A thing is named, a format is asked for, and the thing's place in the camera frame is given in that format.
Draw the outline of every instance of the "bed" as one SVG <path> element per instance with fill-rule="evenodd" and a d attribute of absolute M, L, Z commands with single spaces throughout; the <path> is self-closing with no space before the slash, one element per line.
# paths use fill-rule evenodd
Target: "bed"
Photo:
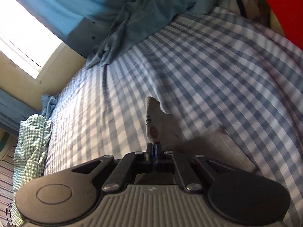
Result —
<path fill-rule="evenodd" d="M 145 98 L 152 96 L 185 139 L 223 125 L 260 175 L 289 190 L 284 223 L 300 226 L 302 58 L 286 38 L 225 9 L 179 15 L 113 63 L 72 78 L 51 116 L 44 174 L 144 151 Z"/>

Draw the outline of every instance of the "ribbed gray panel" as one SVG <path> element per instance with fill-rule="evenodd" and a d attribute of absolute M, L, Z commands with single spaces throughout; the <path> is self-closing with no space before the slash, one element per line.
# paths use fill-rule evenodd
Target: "ribbed gray panel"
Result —
<path fill-rule="evenodd" d="M 213 212 L 200 195 L 182 192 L 177 185 L 129 185 L 106 195 L 98 208 L 69 227 L 236 227 Z M 267 227 L 284 227 L 282 223 Z"/>

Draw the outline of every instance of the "window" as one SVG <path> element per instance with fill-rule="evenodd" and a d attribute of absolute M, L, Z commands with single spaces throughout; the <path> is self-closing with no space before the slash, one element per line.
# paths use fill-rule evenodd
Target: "window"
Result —
<path fill-rule="evenodd" d="M 0 51 L 33 78 L 62 41 L 16 0 L 0 0 Z"/>

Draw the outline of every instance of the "checkered bed sheet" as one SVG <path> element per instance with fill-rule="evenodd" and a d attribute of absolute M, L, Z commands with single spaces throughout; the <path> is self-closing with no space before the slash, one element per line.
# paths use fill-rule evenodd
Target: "checkered bed sheet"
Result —
<path fill-rule="evenodd" d="M 186 139 L 221 123 L 260 173 L 284 185 L 303 221 L 303 52 L 225 9 L 183 14 L 113 63 L 82 69 L 60 94 L 45 174 L 144 150 L 145 97 Z"/>

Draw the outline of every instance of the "bed sheet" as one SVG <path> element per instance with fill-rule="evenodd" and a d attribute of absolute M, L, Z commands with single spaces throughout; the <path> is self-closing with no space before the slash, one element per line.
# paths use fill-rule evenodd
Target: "bed sheet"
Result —
<path fill-rule="evenodd" d="M 182 14 L 113 63 L 76 74 L 59 96 L 45 175 L 104 154 L 144 151 L 145 97 L 185 139 L 222 124 L 260 173 L 284 185 L 284 223 L 303 221 L 303 52 L 216 7 Z"/>

